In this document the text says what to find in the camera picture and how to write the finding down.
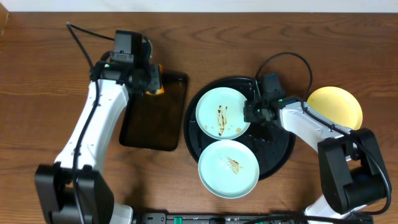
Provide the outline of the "green yellow sponge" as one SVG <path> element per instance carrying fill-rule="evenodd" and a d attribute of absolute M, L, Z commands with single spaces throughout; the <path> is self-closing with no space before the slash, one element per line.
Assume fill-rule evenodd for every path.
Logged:
<path fill-rule="evenodd" d="M 150 81 L 146 89 L 147 95 L 159 95 L 163 94 L 164 88 L 162 86 L 162 74 L 163 66 L 159 64 L 149 65 L 149 77 Z"/>

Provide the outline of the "light blue plate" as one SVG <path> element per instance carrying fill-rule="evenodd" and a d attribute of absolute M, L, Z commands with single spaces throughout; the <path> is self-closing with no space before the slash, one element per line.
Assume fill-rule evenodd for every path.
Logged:
<path fill-rule="evenodd" d="M 228 87 L 213 88 L 200 97 L 195 118 L 200 129 L 217 140 L 230 140 L 243 135 L 250 124 L 244 120 L 247 98 Z"/>
<path fill-rule="evenodd" d="M 201 153 L 198 174 L 214 195 L 235 199 L 249 194 L 259 181 L 259 163 L 244 144 L 233 140 L 211 143 Z"/>

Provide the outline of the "yellow plate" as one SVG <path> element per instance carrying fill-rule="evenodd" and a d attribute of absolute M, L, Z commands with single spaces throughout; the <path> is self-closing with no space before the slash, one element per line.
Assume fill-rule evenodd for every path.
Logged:
<path fill-rule="evenodd" d="M 363 122 L 358 100 L 348 91 L 335 86 L 315 90 L 307 100 L 309 106 L 330 121 L 357 130 Z"/>

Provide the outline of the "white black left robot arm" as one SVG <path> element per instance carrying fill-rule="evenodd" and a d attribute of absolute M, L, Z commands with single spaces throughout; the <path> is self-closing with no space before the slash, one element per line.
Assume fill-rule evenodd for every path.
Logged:
<path fill-rule="evenodd" d="M 133 209 L 114 201 L 103 178 L 116 121 L 132 93 L 157 93 L 163 67 L 100 60 L 67 144 L 52 165 L 38 166 L 34 182 L 46 223 L 131 223 Z"/>

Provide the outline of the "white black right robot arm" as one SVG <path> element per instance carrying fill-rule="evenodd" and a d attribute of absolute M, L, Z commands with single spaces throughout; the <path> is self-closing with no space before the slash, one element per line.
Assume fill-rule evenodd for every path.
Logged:
<path fill-rule="evenodd" d="M 372 223 L 392 201 L 392 186 L 374 133 L 335 124 L 307 102 L 291 96 L 247 100 L 244 120 L 274 124 L 318 153 L 322 196 L 301 215 L 282 221 L 305 223 Z"/>

